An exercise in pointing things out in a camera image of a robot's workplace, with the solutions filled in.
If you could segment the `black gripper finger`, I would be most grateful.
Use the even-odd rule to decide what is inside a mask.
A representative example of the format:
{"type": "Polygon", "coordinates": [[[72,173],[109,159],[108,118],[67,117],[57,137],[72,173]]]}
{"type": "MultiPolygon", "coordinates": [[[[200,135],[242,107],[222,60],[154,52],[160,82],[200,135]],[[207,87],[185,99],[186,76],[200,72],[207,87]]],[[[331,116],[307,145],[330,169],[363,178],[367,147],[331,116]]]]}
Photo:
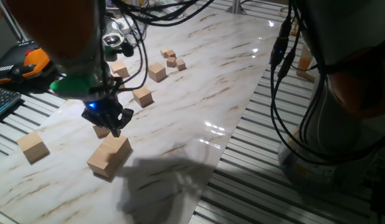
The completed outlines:
{"type": "Polygon", "coordinates": [[[134,111],[129,108],[123,108],[117,116],[118,127],[124,128],[132,119],[134,111]]]}
{"type": "Polygon", "coordinates": [[[84,109],[82,117],[93,124],[93,130],[98,138],[104,138],[110,133],[118,138],[121,134],[117,118],[111,117],[107,113],[93,113],[92,111],[84,109]]]}

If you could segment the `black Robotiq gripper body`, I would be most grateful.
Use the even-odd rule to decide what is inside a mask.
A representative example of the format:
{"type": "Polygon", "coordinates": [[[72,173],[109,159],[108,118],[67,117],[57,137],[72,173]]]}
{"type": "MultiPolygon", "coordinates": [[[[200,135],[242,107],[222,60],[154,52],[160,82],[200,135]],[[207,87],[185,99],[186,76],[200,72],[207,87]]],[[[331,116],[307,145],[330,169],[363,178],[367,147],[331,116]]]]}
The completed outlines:
{"type": "Polygon", "coordinates": [[[122,109],[122,105],[116,97],[104,97],[101,100],[85,102],[83,118],[90,122],[100,121],[105,118],[118,120],[122,109]]]}

